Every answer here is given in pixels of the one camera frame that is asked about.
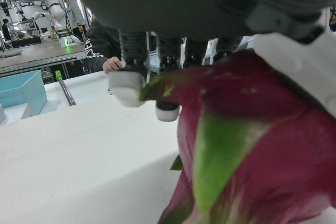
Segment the dragon fruit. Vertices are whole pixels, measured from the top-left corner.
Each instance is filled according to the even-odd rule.
[[[336,120],[253,51],[163,74],[183,164],[159,224],[296,224],[336,206]]]

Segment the human hand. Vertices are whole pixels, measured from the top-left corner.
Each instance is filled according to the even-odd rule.
[[[117,57],[112,57],[104,62],[103,70],[105,73],[109,73],[122,68],[122,62]]]

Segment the blue box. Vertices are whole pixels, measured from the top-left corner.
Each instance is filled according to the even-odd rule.
[[[3,108],[29,103],[38,115],[47,102],[40,70],[0,78],[0,103]]]

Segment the black hoodie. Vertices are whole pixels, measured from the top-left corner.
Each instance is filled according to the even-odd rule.
[[[102,71],[104,62],[113,56],[121,60],[118,30],[94,19],[85,37],[85,64],[89,72]]]

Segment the desk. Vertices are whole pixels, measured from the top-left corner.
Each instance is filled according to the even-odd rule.
[[[72,107],[47,84],[43,114],[0,127],[0,223],[156,223],[179,176],[177,122],[159,122],[153,101],[122,107],[107,77],[65,80]],[[302,224],[335,221],[329,208]]]
[[[55,40],[12,49],[23,51],[21,55],[0,58],[0,77],[81,59],[84,56],[84,47],[79,44],[61,48],[58,40]]]
[[[96,72],[64,80],[77,104],[94,101],[99,98],[108,97],[108,75],[103,72]],[[51,111],[62,110],[69,107],[68,101],[58,82],[44,85],[48,101],[40,114]]]

